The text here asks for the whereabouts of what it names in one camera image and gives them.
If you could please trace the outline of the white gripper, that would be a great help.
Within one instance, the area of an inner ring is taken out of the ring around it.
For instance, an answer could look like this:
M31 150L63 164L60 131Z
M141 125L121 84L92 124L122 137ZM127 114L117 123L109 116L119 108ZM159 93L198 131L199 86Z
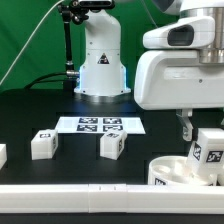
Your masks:
M147 51L137 64L134 99L145 110L178 109L183 139L195 141L192 109L224 107L224 65L200 64L196 50Z

